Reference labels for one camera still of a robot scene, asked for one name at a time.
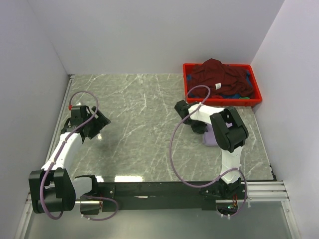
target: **cable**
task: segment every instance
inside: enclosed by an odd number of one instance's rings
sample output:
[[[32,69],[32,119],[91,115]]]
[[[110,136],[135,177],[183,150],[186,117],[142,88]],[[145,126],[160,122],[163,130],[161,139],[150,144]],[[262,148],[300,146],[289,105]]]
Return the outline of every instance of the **cable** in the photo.
[[[237,213],[239,213],[239,212],[242,210],[243,206],[244,206],[245,203],[246,203],[246,197],[247,197],[247,182],[246,182],[246,178],[245,178],[244,174],[242,173],[242,171],[241,171],[239,168],[231,168],[231,169],[228,169],[227,171],[225,171],[224,173],[222,173],[221,175],[219,175],[216,179],[214,179],[214,180],[211,181],[210,183],[207,183],[207,184],[204,184],[204,185],[193,185],[193,184],[190,184],[190,183],[186,182],[184,179],[182,179],[182,177],[178,174],[178,172],[177,172],[177,170],[176,170],[176,168],[175,168],[175,166],[174,166],[174,163],[173,163],[171,148],[172,148],[172,145],[173,145],[173,140],[174,140],[174,136],[175,136],[175,134],[176,134],[176,132],[177,132],[177,129],[178,129],[178,128],[180,127],[180,125],[181,125],[182,123],[184,123],[184,121],[187,120],[192,114],[196,113],[196,112],[200,109],[200,107],[202,106],[202,104],[204,104],[205,101],[206,101],[206,100],[208,99],[208,97],[210,96],[210,88],[209,88],[208,86],[205,86],[205,85],[199,85],[199,86],[195,86],[195,87],[193,87],[192,89],[190,89],[190,90],[188,91],[188,93],[186,94],[185,97],[187,97],[188,94],[189,94],[192,90],[194,90],[195,88],[198,88],[198,87],[205,87],[205,88],[207,88],[207,89],[208,89],[208,94],[207,94],[207,96],[205,97],[205,99],[204,99],[201,103],[199,103],[197,109],[195,109],[192,113],[190,113],[190,114],[188,114],[186,117],[184,117],[184,118],[176,125],[176,127],[174,128],[174,131],[173,131],[173,133],[172,133],[172,135],[171,135],[171,137],[170,137],[170,141],[169,141],[169,161],[170,161],[170,165],[171,165],[172,170],[174,171],[176,177],[177,177],[183,184],[185,184],[186,186],[192,187],[192,188],[205,188],[205,187],[208,187],[208,186],[214,184],[215,182],[217,182],[219,179],[221,179],[221,178],[222,178],[223,176],[225,176],[227,173],[229,173],[229,172],[231,172],[231,171],[238,171],[238,172],[241,174],[241,176],[243,177],[243,180],[244,180],[244,184],[245,184],[245,197],[244,197],[244,202],[243,202],[242,206],[238,209],[238,211],[237,211],[236,213],[234,213],[233,215],[231,215],[231,217],[233,217],[233,216],[237,215]]]
[[[92,120],[92,119],[95,117],[95,115],[96,115],[96,113],[97,113],[97,111],[98,111],[98,109],[99,109],[99,101],[98,101],[98,99],[96,98],[96,96],[95,96],[93,93],[91,93],[91,92],[89,92],[89,91],[78,91],[78,92],[74,93],[74,94],[71,96],[70,101],[69,101],[69,105],[70,105],[70,106],[71,106],[71,103],[72,103],[72,99],[73,99],[74,96],[77,95],[78,93],[88,93],[88,94],[90,94],[90,95],[94,98],[94,100],[95,100],[96,109],[95,109],[95,111],[93,112],[93,114],[91,115],[91,117],[89,117],[86,121],[84,121],[83,123],[81,123],[79,126],[75,127],[75,128],[66,136],[66,138],[65,138],[65,140],[62,142],[62,144],[61,144],[61,146],[60,146],[60,148],[59,148],[57,154],[56,154],[55,157],[53,158],[53,162],[51,162],[50,166],[48,167],[48,169],[46,170],[46,172],[44,173],[44,176],[43,176],[43,178],[42,178],[42,181],[41,181],[41,184],[40,184],[40,202],[41,202],[41,206],[42,206],[44,212],[48,215],[48,217],[50,217],[51,219],[54,219],[54,220],[60,219],[61,216],[63,215],[63,212],[60,212],[60,214],[56,217],[56,216],[52,215],[52,214],[49,212],[48,208],[46,207],[45,201],[44,201],[44,183],[45,183],[45,180],[46,180],[46,178],[47,178],[49,172],[51,171],[51,169],[52,169],[53,166],[55,165],[56,160],[57,160],[58,157],[60,156],[60,154],[61,154],[61,152],[62,152],[62,150],[63,150],[63,148],[64,148],[64,146],[65,146],[65,144],[66,144],[66,142],[67,142],[67,140],[68,140],[68,139],[71,137],[71,135],[74,134],[79,128],[83,127],[83,126],[86,125],[90,120]],[[113,199],[110,199],[110,198],[102,198],[102,197],[91,197],[91,198],[100,199],[100,200],[107,200],[107,201],[114,202],[114,203],[116,204],[116,210],[115,210],[115,212],[114,212],[112,215],[110,215],[109,217],[107,217],[107,218],[105,218],[105,219],[103,219],[103,220],[106,220],[106,219],[108,219],[108,218],[113,217],[113,216],[116,214],[116,212],[118,211],[118,209],[119,209],[118,203],[117,203],[115,200],[113,200]]]
[[[87,215],[83,215],[83,217],[86,218],[86,219],[88,219],[88,220],[96,221],[96,222],[105,221],[105,220],[110,219],[110,218],[112,218],[113,216],[115,216],[115,214],[116,214],[116,213],[118,212],[118,210],[119,210],[119,204],[118,204],[118,202],[115,201],[115,200],[112,199],[112,198],[92,197],[92,196],[86,196],[86,195],[83,195],[82,197],[88,198],[88,199],[98,199],[98,200],[110,201],[110,202],[113,202],[113,203],[115,204],[115,206],[116,206],[115,211],[114,211],[110,216],[108,216],[108,217],[106,217],[106,218],[100,218],[100,219],[99,219],[99,218],[90,218],[90,217],[88,217]]]

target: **maroon towel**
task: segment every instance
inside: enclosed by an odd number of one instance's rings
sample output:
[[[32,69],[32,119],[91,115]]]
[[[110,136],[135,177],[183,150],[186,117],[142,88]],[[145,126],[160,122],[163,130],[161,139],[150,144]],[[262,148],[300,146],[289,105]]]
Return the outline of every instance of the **maroon towel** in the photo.
[[[239,93],[241,97],[252,97],[254,89],[246,79],[246,69],[239,66],[223,65],[220,61],[209,59],[202,65],[195,65],[191,73],[188,88],[206,85],[210,88],[210,97],[215,95],[234,95]],[[201,98],[207,95],[206,88],[196,88],[192,93]]]

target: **red plastic container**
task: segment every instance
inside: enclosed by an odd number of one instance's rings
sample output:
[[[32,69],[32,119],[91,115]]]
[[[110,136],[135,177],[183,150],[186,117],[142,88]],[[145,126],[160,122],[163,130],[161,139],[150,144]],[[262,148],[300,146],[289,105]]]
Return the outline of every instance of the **red plastic container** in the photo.
[[[185,88],[185,95],[188,92],[187,88],[187,79],[186,76],[188,74],[191,74],[193,67],[195,65],[201,65],[201,63],[185,63],[183,64],[183,72],[184,72],[184,88]],[[250,72],[250,77],[249,80],[251,84],[254,87],[254,97],[250,99],[210,99],[208,98],[207,101],[205,102],[205,105],[208,106],[255,106],[256,104],[260,103],[263,98],[261,97],[253,69],[251,68],[250,65],[241,65],[241,64],[229,64],[230,66],[241,66]],[[193,103],[193,102],[202,102],[204,99],[202,98],[186,98],[188,103]]]

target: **clothes pile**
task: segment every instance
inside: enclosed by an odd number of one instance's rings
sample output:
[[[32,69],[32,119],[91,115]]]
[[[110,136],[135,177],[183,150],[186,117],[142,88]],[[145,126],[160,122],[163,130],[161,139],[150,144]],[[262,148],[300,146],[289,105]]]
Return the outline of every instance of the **clothes pile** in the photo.
[[[195,65],[191,74],[186,76],[187,87],[198,85],[210,88],[210,98],[217,99],[250,99],[254,89],[249,80],[250,72],[240,66],[223,65],[220,61],[209,59],[202,65]],[[205,98],[206,88],[196,88],[189,96]]]

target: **clothing label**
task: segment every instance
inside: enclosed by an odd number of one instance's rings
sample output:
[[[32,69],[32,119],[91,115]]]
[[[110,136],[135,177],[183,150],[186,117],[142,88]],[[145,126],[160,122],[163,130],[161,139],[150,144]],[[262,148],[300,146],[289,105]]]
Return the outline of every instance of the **clothing label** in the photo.
[[[215,84],[215,87],[216,87],[217,90],[220,89],[221,88],[221,83]]]

